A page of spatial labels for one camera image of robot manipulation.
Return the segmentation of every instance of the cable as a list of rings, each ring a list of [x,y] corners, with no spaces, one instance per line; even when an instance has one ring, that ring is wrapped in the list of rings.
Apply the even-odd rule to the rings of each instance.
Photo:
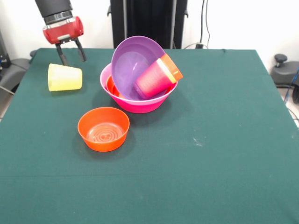
[[[297,77],[298,77],[298,73],[299,73],[299,68],[298,68],[298,70],[297,70],[297,72],[296,72],[296,74],[295,74],[295,76],[294,76],[294,78],[293,78],[293,80],[292,80],[292,82],[291,82],[289,88],[288,88],[288,91],[287,91],[286,94],[285,94],[285,100],[284,100],[284,103],[285,103],[285,104],[286,104],[286,103],[288,102],[288,100],[289,100],[289,92],[290,92],[290,88],[291,88],[291,86],[294,84],[294,82],[296,81],[296,79],[297,79]]]
[[[202,44],[202,45],[204,45],[207,49],[209,49],[207,45],[205,45],[204,43],[200,43],[200,42],[196,42],[196,43],[189,44],[189,45],[188,45],[187,47],[185,47],[184,49],[187,49],[188,47],[190,47],[190,46],[192,46],[192,45],[194,45],[194,44]]]
[[[200,42],[202,42],[202,35],[203,35],[204,6],[205,6],[205,0],[202,1],[202,7],[201,7],[201,32],[200,32]]]
[[[278,89],[288,89],[288,88],[294,89],[293,86],[290,86],[290,85],[284,85],[284,84],[277,84],[277,85],[276,85],[276,88],[278,88]]]
[[[299,118],[297,117],[297,115],[290,108],[288,108],[288,110],[294,115],[294,117],[295,117],[294,120],[299,120]]]
[[[207,25],[207,4],[208,4],[209,0],[206,0],[206,30],[207,30],[207,33],[209,34],[209,38],[207,39],[207,46],[209,47],[209,41],[210,41],[210,31],[209,31],[209,27]]]
[[[17,67],[19,67],[19,68],[21,68],[21,69],[24,69],[25,71],[28,70],[28,69],[26,69],[26,68],[24,68],[24,67],[22,67],[22,66],[19,66],[18,64],[15,64],[15,63],[11,63],[11,64],[13,64],[14,66],[17,66]]]
[[[4,88],[3,86],[0,85],[0,89],[3,89],[5,92],[8,92],[9,94],[14,96],[14,92],[11,92],[10,90],[8,90],[7,88]]]

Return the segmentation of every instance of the pink cup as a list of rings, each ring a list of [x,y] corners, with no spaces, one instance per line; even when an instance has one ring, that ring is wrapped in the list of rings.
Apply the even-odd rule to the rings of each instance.
[[[183,75],[175,63],[168,54],[164,54],[137,78],[134,88],[143,99],[149,99],[182,78]]]

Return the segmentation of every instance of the orange bowl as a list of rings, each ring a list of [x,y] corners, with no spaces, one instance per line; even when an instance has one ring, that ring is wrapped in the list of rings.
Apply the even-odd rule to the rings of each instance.
[[[129,126],[129,118],[123,111],[112,107],[99,107],[80,118],[78,131],[92,150],[109,152],[124,143]]]
[[[118,92],[116,86],[114,85],[112,76],[110,76],[110,77],[107,79],[106,87],[107,87],[108,91],[109,91],[112,95],[115,95],[115,96],[117,96],[117,97],[119,97],[119,98],[125,99],[125,97],[124,97],[120,92]]]

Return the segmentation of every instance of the yellow cup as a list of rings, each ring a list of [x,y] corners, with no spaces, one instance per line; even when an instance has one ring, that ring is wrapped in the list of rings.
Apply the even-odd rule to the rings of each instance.
[[[50,91],[78,90],[82,87],[82,70],[78,68],[50,64],[48,88]]]

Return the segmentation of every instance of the pink bowl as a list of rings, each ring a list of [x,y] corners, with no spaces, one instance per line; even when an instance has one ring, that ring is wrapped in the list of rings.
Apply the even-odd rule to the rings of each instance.
[[[107,88],[106,83],[108,78],[111,76],[111,64],[107,65],[100,75],[100,84],[102,88],[115,100],[115,102],[124,110],[131,113],[148,113],[157,109],[166,98],[173,92],[173,90],[177,87],[178,82],[176,82],[171,90],[163,96],[157,97],[155,99],[149,100],[131,100],[117,97],[111,94]]]

